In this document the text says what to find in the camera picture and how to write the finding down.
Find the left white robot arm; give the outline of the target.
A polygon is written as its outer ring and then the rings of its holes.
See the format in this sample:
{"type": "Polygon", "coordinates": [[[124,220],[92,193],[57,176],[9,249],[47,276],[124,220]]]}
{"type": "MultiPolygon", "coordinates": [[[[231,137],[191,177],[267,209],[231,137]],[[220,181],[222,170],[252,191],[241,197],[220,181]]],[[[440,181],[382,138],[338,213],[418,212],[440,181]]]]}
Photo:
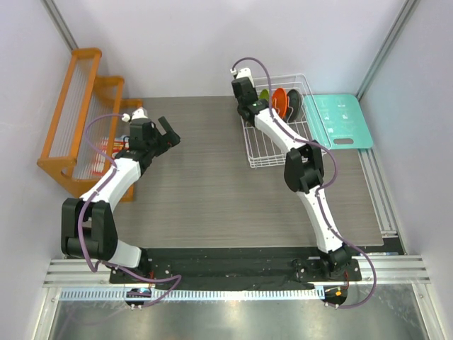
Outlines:
{"type": "Polygon", "coordinates": [[[93,188],[62,205],[61,249],[67,256],[85,259],[93,271],[97,270],[93,259],[126,267],[126,274],[141,283],[150,276],[151,266],[144,261],[141,248],[119,240],[113,212],[152,160],[178,145],[180,136],[163,116],[159,123],[164,132],[160,132],[143,108],[123,118],[130,124],[127,145],[109,157],[92,144],[110,162],[110,168],[93,188]]]}

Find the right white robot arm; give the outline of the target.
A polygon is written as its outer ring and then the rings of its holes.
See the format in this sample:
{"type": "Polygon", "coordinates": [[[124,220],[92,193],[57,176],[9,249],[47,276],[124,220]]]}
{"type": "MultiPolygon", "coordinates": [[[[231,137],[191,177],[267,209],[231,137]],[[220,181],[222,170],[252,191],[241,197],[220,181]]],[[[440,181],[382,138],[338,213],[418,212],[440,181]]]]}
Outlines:
{"type": "Polygon", "coordinates": [[[343,276],[351,255],[341,239],[322,188],[321,148],[298,135],[267,101],[259,99],[250,76],[236,75],[231,85],[239,115],[285,153],[284,180],[299,197],[314,229],[322,276],[329,280],[343,276]]]}

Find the lime green plate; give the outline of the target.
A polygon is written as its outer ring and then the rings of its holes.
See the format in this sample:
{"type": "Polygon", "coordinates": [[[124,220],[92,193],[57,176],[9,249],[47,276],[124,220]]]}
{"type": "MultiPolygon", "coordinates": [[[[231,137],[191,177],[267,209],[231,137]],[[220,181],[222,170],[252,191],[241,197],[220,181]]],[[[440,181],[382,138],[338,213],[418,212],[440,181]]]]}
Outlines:
{"type": "Polygon", "coordinates": [[[259,94],[259,99],[269,101],[269,91],[267,89],[263,89],[259,94]]]}

